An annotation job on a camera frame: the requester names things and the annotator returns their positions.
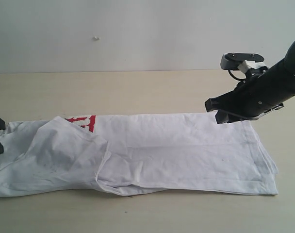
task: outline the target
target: white cloth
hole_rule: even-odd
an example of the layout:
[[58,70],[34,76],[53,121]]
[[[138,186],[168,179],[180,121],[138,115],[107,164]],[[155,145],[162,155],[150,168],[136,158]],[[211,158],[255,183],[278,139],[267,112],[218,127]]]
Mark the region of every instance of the white cloth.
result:
[[136,195],[165,189],[276,195],[277,167],[248,121],[214,113],[97,116],[91,133],[65,119],[0,131],[0,197],[65,189]]

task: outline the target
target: red graphic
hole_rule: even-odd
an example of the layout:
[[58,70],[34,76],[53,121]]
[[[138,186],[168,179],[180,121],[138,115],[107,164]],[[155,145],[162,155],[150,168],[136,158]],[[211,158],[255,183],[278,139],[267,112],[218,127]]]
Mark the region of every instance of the red graphic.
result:
[[[84,124],[84,125],[80,125],[77,121],[86,121],[86,120],[89,120],[89,124]],[[77,118],[70,118],[70,119],[67,119],[67,121],[71,122],[71,123],[74,123],[74,122],[77,122],[77,124],[83,128],[85,127],[89,127],[89,131],[90,132],[94,132],[94,128],[95,128],[95,122],[96,122],[96,115],[91,115],[90,117],[77,117]]]

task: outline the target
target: beige tabletop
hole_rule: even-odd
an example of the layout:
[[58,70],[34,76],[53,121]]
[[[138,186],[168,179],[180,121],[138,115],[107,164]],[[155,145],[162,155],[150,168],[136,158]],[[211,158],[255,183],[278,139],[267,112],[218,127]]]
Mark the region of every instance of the beige tabletop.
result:
[[[205,112],[206,99],[235,85],[222,70],[4,74],[0,117]],[[295,97],[253,126],[279,168],[278,196],[68,190],[0,198],[0,233],[295,233]]]

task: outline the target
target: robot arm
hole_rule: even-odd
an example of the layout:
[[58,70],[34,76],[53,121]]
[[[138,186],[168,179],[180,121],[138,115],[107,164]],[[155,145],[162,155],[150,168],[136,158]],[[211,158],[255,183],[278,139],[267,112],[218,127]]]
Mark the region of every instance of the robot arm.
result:
[[[228,53],[221,68],[239,81],[236,88],[205,102],[207,112],[217,110],[216,122],[232,123],[257,120],[283,107],[283,102],[295,96],[295,42],[286,56],[271,68],[258,54]],[[238,79],[232,70],[240,70],[245,79]]]

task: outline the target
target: cable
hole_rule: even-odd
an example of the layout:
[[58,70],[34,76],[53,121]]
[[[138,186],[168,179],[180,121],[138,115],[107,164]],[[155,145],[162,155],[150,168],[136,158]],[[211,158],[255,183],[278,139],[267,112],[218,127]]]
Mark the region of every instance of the cable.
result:
[[233,73],[232,73],[230,70],[228,70],[228,72],[229,72],[229,75],[230,75],[233,79],[235,79],[235,80],[237,80],[237,81],[243,81],[243,80],[245,80],[245,79],[239,79],[239,78],[237,78],[235,75],[233,75]]

